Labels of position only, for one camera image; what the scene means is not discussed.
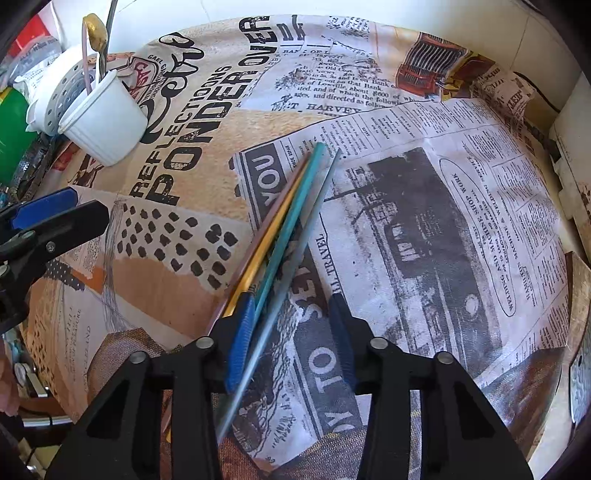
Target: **gold spoon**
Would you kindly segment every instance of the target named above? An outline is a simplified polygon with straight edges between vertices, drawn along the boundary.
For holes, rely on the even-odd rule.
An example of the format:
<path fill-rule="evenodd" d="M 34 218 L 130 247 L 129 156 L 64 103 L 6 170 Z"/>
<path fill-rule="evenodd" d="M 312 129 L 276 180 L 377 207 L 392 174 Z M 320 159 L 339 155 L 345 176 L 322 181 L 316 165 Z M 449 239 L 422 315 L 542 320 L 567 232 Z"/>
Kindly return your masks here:
<path fill-rule="evenodd" d="M 88 39 L 92 50 L 97 52 L 97 66 L 98 66 L 98 78 L 96 83 L 99 83 L 106 74 L 107 70 L 107 40 L 109 34 L 103 21 L 96 14 L 88 14 L 82 18 L 82 21 L 86 25 L 88 30 Z"/>

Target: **wall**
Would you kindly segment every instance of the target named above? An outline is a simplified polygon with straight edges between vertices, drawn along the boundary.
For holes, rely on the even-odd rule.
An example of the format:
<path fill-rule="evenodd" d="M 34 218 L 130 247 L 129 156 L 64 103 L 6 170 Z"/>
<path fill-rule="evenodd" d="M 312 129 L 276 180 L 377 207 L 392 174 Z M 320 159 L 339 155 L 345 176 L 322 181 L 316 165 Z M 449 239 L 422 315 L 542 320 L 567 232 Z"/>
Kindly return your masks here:
<path fill-rule="evenodd" d="M 82 17 L 103 20 L 109 0 L 53 0 L 64 47 L 79 43 Z M 580 69 L 552 26 L 519 0 L 119 0 L 110 51 L 135 51 L 193 25 L 272 14 L 351 15 L 443 37 L 486 55 L 535 82 L 562 108 Z M 41 17 L 56 34 L 49 5 Z"/>

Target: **metal screw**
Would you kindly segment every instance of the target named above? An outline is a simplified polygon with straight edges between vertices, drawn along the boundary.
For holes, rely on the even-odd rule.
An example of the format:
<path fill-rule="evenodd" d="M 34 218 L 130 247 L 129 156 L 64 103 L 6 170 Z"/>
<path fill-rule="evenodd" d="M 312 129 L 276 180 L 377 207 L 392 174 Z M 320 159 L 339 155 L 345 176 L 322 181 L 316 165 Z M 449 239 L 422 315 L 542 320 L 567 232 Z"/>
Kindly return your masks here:
<path fill-rule="evenodd" d="M 450 352 L 439 352 L 437 354 L 437 360 L 439 360 L 442 364 L 450 365 L 454 361 L 454 357 Z"/>
<path fill-rule="evenodd" d="M 206 350 L 208 348 L 213 347 L 213 344 L 214 341 L 211 337 L 201 337 L 195 341 L 195 345 L 197 345 L 197 348 L 200 348 L 202 350 Z"/>
<path fill-rule="evenodd" d="M 146 354 L 146 352 L 138 350 L 137 352 L 134 352 L 129 356 L 129 361 L 133 364 L 140 364 L 141 362 L 146 360 L 147 356 L 148 355 Z"/>
<path fill-rule="evenodd" d="M 388 347 L 388 341 L 383 337 L 374 337 L 369 341 L 369 344 L 376 350 L 384 350 Z"/>

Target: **newspaper print tablecloth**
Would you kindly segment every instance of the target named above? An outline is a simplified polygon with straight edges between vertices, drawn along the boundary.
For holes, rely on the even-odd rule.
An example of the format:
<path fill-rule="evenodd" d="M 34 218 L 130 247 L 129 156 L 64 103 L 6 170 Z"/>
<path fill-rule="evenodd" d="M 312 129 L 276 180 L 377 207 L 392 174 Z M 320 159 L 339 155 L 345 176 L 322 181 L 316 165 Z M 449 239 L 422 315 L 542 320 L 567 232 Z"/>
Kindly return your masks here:
<path fill-rule="evenodd" d="M 203 333 L 252 231 L 323 141 L 342 166 L 222 446 L 226 476 L 356 476 L 369 399 L 340 374 L 334 292 L 405 351 L 453 352 L 531 444 L 568 331 L 567 277 L 519 78 L 432 35 L 298 15 L 165 35 L 119 75 L 149 117 L 143 139 L 114 167 L 80 153 L 64 175 L 111 224 L 31 295 L 27 343 L 70 414 L 119 365 L 123 337 L 157 354 Z M 337 452 L 348 461 L 326 459 Z"/>

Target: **white cup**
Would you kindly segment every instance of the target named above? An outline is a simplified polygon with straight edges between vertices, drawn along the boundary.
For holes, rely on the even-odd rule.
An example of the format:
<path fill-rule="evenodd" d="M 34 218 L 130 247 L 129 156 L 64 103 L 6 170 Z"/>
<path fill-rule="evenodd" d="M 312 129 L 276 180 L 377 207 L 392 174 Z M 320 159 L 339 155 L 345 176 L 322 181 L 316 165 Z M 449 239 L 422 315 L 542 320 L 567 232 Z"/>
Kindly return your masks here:
<path fill-rule="evenodd" d="M 111 70 L 90 95 L 85 89 L 72 102 L 58 133 L 109 167 L 131 152 L 147 125 L 148 119 Z"/>

